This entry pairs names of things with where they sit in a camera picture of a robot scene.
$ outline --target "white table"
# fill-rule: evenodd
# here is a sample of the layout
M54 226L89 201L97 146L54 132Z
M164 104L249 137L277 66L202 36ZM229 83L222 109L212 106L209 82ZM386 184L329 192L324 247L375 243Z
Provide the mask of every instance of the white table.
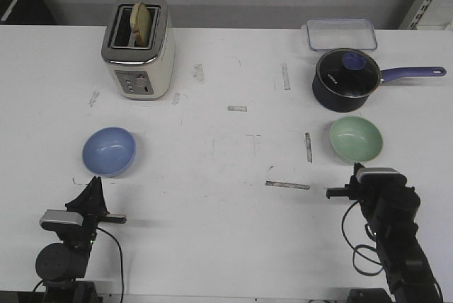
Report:
M58 239L38 221L84 189L92 174L82 146L107 126L129 130L138 143L130 169L103 179L109 211L128 217L126 225L102 224L125 252L127 293L345 299L350 287L387 288L384 274L354 271L340 232L350 203L325 196L326 187L342 186L352 174L328 142L329 126L345 114L314 98L317 55L303 33L174 31L168 93L131 101L119 95L101 59L104 28L0 26L0 290L31 290L39 280L35 258ZM382 69L453 71L449 32L378 30L377 39L371 55ZM380 86L350 113L374 122L384 137L382 153L366 166L395 168L420 195L418 239L447 301L453 300L452 93L451 72L402 79ZM354 210L346 224L354 244L368 241L364 223ZM120 291L117 249L108 237L98 236L86 278L99 292Z

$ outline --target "pan handle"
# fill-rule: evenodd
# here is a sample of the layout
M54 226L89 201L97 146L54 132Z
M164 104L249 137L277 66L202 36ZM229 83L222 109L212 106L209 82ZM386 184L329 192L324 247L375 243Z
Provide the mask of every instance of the pan handle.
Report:
M382 82L403 78L405 76L444 76L444 67L399 67L382 71Z

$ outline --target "toaster control panel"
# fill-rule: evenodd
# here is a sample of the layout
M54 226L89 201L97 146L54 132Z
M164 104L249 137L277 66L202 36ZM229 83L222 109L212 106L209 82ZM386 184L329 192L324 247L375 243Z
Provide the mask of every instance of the toaster control panel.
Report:
M154 90L146 71L118 71L116 77L125 94L152 95Z

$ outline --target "black saucepan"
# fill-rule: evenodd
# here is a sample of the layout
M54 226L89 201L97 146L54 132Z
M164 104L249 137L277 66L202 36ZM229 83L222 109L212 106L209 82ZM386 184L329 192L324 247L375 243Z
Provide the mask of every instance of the black saucepan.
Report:
M316 65L313 93L329 110L358 109L380 85L405 76L444 76L443 67L406 67L381 71L377 63L359 50L339 48L324 54Z

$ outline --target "bowl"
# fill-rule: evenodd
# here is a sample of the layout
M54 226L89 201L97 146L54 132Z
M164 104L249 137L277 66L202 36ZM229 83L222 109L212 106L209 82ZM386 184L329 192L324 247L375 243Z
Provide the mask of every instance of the bowl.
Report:
M369 161L382 150L381 132L369 120L347 116L336 120L330 131L335 152L351 163Z
M123 128L107 127L94 133L85 143L82 159L98 176L113 177L126 171L135 157L134 137Z

